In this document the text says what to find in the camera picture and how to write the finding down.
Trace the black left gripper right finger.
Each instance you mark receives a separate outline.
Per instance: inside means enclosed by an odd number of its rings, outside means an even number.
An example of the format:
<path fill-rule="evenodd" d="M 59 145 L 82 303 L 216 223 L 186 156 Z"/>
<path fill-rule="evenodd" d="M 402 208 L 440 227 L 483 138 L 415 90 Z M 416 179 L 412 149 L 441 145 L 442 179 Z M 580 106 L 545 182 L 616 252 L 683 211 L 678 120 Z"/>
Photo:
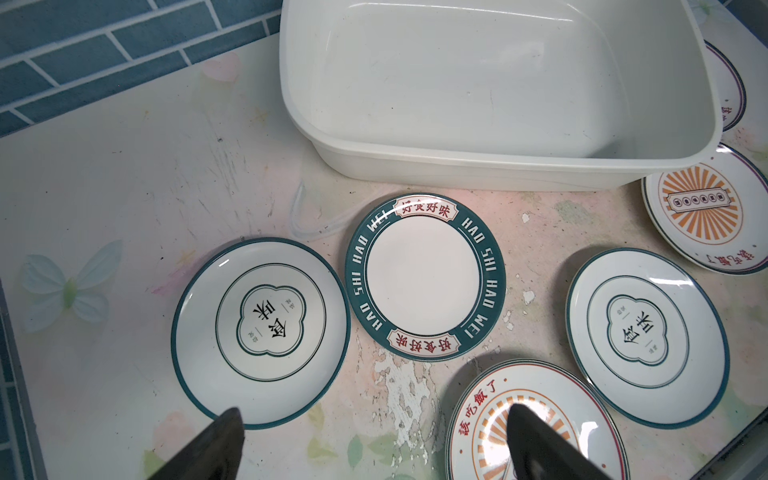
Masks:
<path fill-rule="evenodd" d="M 519 403 L 509 409 L 507 446 L 518 479 L 609 479 L 530 408 Z"/>

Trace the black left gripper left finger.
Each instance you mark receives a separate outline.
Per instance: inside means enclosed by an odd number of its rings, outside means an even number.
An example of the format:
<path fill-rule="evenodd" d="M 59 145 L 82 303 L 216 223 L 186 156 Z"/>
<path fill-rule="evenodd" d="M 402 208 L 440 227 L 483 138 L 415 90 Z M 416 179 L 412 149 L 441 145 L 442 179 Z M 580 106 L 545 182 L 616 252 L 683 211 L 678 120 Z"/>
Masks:
<path fill-rule="evenodd" d="M 241 412 L 236 407 L 230 408 L 150 479 L 235 479 L 242 459 L 244 440 Z"/>

